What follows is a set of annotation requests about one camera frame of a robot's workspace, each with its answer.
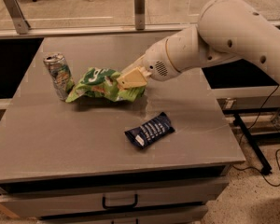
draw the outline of drawer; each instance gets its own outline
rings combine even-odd
[[[176,203],[206,203],[208,200],[214,200],[227,185],[228,179],[224,176],[185,179],[59,190],[57,193],[50,191],[4,195],[0,204],[19,217],[46,217]]]
[[[40,220],[37,224],[174,224],[201,220],[207,213],[205,205],[171,207],[84,217]]]

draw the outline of soda can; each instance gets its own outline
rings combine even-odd
[[[65,101],[69,92],[75,86],[65,57],[61,53],[53,53],[44,58],[44,64],[53,79],[57,95],[62,101]]]

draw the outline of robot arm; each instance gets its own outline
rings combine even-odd
[[[280,84],[280,30],[242,0],[211,0],[197,25],[152,45],[122,71],[118,82],[123,88],[143,86],[148,77],[164,81],[191,68],[239,59]]]

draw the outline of chip bag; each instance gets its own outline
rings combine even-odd
[[[69,93],[66,102],[75,101],[81,96],[106,98],[110,101],[131,101],[141,97],[144,87],[123,89],[117,82],[120,72],[112,69],[89,68],[84,77]]]

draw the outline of table top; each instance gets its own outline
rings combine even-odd
[[[204,167],[245,161],[201,69],[150,80],[134,103],[60,101],[43,64],[64,54],[75,82],[88,67],[122,70],[169,32],[45,38],[0,122],[0,183]],[[144,150],[124,131],[165,112],[175,128]]]

